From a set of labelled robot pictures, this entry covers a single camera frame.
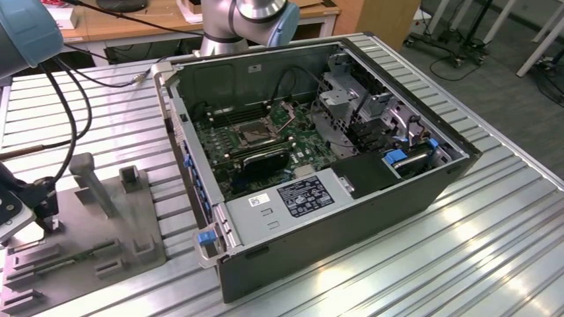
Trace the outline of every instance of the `white box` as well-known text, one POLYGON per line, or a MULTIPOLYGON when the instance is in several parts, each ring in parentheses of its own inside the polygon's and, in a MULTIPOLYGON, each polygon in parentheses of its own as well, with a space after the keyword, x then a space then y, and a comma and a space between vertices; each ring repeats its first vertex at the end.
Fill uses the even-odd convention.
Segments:
POLYGON ((409 27, 409 33, 424 34, 425 33, 425 23, 429 25, 432 16, 417 9, 417 12, 413 16, 413 22, 409 27))
POLYGON ((52 8, 48 10, 60 30, 73 30, 77 27, 74 8, 52 8))

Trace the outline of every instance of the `motherboard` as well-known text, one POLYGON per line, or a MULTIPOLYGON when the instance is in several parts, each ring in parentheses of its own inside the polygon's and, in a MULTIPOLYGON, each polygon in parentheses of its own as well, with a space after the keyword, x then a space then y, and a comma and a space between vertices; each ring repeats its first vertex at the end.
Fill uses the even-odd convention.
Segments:
POLYGON ((205 111, 196 133, 226 200, 282 184, 337 160, 310 120, 310 103, 205 111))

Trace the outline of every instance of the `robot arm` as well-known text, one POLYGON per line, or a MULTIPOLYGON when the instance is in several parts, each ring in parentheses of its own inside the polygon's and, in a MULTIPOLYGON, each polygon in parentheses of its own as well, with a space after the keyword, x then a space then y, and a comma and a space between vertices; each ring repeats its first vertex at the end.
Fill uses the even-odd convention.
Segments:
POLYGON ((241 52, 246 40, 268 47, 285 45, 300 20, 300 8, 286 0, 202 0, 201 14, 200 56, 241 52))

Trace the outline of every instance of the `floor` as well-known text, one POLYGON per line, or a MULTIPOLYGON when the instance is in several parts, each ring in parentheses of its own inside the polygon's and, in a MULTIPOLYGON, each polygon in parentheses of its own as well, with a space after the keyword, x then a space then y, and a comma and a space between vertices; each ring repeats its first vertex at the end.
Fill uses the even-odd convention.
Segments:
MULTIPOLYGON (((425 9, 434 11, 440 0, 424 0, 425 9)), ((452 0, 442 17, 449 18, 457 1, 452 0)), ((461 24, 461 31, 469 28, 480 5, 472 4, 461 24)), ((489 10, 477 31, 484 38, 497 18, 489 10)), ((493 125, 493 127, 528 152, 546 167, 564 178, 564 108, 558 107, 540 92, 532 75, 518 78, 514 73, 536 48, 530 42, 537 32, 512 20, 506 20, 492 44, 490 56, 482 66, 461 81, 450 82, 429 72, 429 64, 446 53, 424 43, 402 48, 400 54, 420 68, 449 93, 493 125)), ((554 43, 548 55, 562 47, 554 43)), ((457 78, 476 67, 470 63, 460 69, 445 62, 433 67, 446 78, 457 78)), ((557 83, 564 87, 564 76, 557 83)))

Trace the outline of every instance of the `circuit board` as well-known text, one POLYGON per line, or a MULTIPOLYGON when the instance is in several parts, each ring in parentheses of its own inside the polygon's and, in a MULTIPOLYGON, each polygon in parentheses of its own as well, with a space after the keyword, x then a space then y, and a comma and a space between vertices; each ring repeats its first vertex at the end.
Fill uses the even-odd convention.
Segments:
POLYGON ((294 169, 310 165, 317 171, 337 160, 309 120, 305 104, 280 102, 272 111, 246 122, 213 127, 196 122, 196 133, 225 200, 242 197, 296 178, 294 169), (286 151, 284 168, 264 177, 241 176, 241 162, 269 151, 286 151))

